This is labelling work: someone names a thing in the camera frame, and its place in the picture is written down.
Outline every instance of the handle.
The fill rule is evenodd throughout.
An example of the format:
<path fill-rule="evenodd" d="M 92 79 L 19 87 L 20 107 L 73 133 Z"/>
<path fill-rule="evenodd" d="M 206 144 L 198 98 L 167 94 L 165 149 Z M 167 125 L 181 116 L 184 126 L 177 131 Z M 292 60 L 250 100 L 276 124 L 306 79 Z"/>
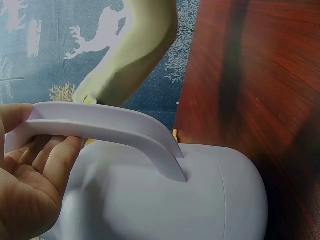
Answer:
<path fill-rule="evenodd" d="M 32 115 L 32 118 L 38 117 L 36 114 L 37 112 Z M 139 132 L 112 128 L 107 124 L 106 126 L 70 121 L 69 119 L 28 120 L 6 135 L 4 150 L 6 153 L 17 150 L 30 138 L 37 135 L 76 136 L 86 139 L 96 139 L 136 148 L 152 161 L 157 171 L 164 177 L 177 182 L 187 181 L 177 159 L 163 144 L 154 138 Z"/>
<path fill-rule="evenodd" d="M 76 123 L 135 132 L 158 141 L 176 158 L 183 158 L 181 149 L 172 133 L 158 120 L 137 111 L 97 104 L 41 102 L 34 104 L 34 110 L 29 119 L 64 119 Z"/>

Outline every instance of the blue fabric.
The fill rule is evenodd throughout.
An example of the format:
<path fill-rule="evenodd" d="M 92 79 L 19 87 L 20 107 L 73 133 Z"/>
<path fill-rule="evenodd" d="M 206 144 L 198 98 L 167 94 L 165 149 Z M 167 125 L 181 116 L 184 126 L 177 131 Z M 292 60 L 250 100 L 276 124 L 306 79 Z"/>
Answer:
<path fill-rule="evenodd" d="M 198 5 L 199 0 L 177 1 L 176 42 L 125 105 L 158 119 L 169 129 L 173 128 L 176 116 Z M 92 40 L 99 17 L 108 6 L 116 11 L 124 7 L 121 0 L 0 1 L 3 13 L 0 16 L 0 102 L 71 101 L 75 88 L 108 54 L 109 48 L 65 59 L 67 52 L 78 47 L 70 27 L 79 26 L 81 36 L 86 41 Z M 125 20 L 119 21 L 119 31 L 124 24 Z M 30 41 L 37 37 L 38 52 L 37 42 Z"/>

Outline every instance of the deer silhouette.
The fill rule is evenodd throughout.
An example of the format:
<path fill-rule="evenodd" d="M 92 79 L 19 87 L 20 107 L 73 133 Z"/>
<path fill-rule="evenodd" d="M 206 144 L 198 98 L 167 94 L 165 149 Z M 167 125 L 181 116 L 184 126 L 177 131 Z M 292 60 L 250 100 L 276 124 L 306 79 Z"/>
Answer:
<path fill-rule="evenodd" d="M 79 48 L 74 48 L 74 53 L 67 52 L 64 59 L 71 60 L 82 53 L 100 52 L 107 47 L 111 47 L 117 42 L 116 33 L 119 28 L 119 20 L 125 17 L 123 11 L 112 10 L 110 6 L 106 7 L 99 17 L 96 35 L 91 41 L 86 41 L 81 36 L 79 25 L 70 27 L 70 33 L 73 38 L 77 39 L 75 43 L 79 44 Z"/>
<path fill-rule="evenodd" d="M 27 16 L 25 13 L 22 17 L 19 18 L 19 11 L 21 9 L 26 9 L 28 4 L 23 5 L 26 0 L 0 0 L 2 4 L 2 9 L 0 11 L 0 17 L 2 17 L 6 12 L 9 14 L 7 30 L 9 33 L 12 33 L 14 30 L 21 30 L 26 27 L 26 24 L 22 24 Z"/>

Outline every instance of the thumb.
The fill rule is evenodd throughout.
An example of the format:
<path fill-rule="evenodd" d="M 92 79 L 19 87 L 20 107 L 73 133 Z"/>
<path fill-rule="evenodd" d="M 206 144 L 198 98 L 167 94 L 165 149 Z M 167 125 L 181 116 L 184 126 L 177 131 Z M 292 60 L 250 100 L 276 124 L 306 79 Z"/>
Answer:
<path fill-rule="evenodd" d="M 0 105 L 0 166 L 4 161 L 5 134 L 28 120 L 33 110 L 29 103 Z"/>

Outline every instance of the wooden surface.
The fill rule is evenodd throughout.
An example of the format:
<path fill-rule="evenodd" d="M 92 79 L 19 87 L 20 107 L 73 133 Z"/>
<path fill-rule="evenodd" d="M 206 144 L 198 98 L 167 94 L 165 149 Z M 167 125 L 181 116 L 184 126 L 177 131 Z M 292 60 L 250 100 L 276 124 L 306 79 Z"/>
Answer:
<path fill-rule="evenodd" d="M 179 141 L 254 162 L 267 240 L 320 240 L 320 1 L 200 0 L 184 81 Z"/>

